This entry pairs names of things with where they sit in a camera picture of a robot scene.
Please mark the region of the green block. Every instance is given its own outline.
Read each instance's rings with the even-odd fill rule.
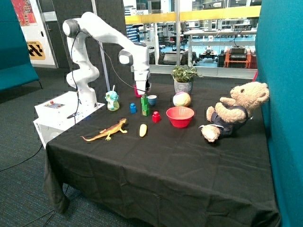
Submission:
[[[142,105],[142,110],[149,110],[148,105]]]
[[[144,116],[148,116],[148,115],[150,115],[150,110],[149,109],[148,110],[142,110],[142,114]]]
[[[141,98],[141,104],[142,105],[148,105],[148,98],[147,97],[145,97],[145,98]]]

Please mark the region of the green leaves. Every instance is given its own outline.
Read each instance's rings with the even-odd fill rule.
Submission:
[[[171,75],[174,80],[179,83],[188,83],[190,81],[193,81],[194,77],[196,76],[203,77],[197,73],[197,68],[189,67],[188,65],[187,67],[176,65]]]

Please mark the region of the lizard toy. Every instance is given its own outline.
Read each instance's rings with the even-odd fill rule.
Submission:
[[[127,131],[126,130],[123,130],[122,129],[122,125],[123,124],[125,124],[125,122],[126,122],[126,119],[125,118],[122,118],[120,121],[119,121],[119,123],[118,124],[115,124],[115,125],[113,125],[112,127],[110,127],[110,128],[108,128],[108,129],[104,129],[104,130],[102,130],[101,132],[100,132],[100,134],[99,135],[97,135],[97,136],[95,136],[95,137],[93,137],[93,138],[91,138],[91,139],[86,139],[86,138],[84,138],[83,136],[81,136],[85,141],[93,141],[93,140],[96,140],[96,139],[99,139],[99,138],[101,138],[101,137],[105,137],[106,136],[106,139],[105,140],[110,140],[111,139],[111,137],[110,137],[110,135],[112,135],[112,134],[114,134],[114,133],[116,133],[116,132],[122,132],[122,133],[127,133]]]

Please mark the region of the ball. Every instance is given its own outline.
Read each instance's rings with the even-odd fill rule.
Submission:
[[[172,102],[175,106],[188,107],[190,105],[190,95],[186,92],[181,91],[174,95]]]

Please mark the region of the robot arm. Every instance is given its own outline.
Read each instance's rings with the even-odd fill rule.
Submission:
[[[99,71],[89,61],[85,38],[93,37],[99,43],[114,43],[122,46],[119,53],[119,61],[124,65],[132,66],[138,94],[143,95],[150,85],[149,52],[143,43],[133,43],[122,33],[118,32],[101,18],[91,12],[86,12],[81,18],[68,19],[63,23],[63,31],[67,36],[68,47],[72,61],[79,65],[80,69],[68,74],[67,80],[72,87],[78,86],[79,99],[88,99],[89,103],[96,103],[95,91],[88,87],[88,82],[99,77]]]

